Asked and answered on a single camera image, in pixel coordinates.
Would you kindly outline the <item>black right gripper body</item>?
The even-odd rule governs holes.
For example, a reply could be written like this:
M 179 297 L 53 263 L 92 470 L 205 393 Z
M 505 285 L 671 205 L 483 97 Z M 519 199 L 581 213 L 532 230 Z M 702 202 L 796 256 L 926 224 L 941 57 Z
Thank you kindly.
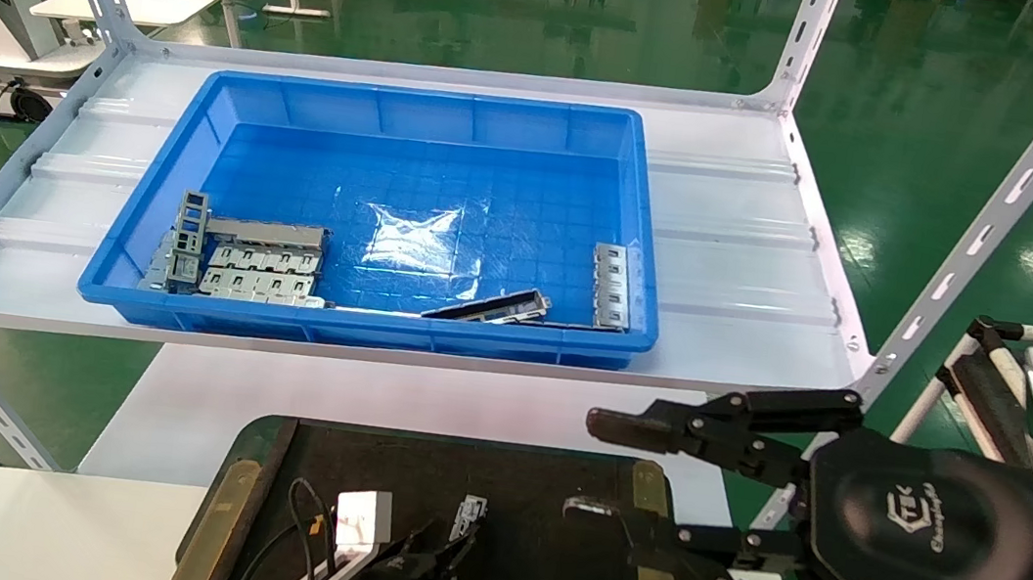
M 970 452 L 851 430 L 809 465 L 815 580 L 1032 580 L 1033 485 Z

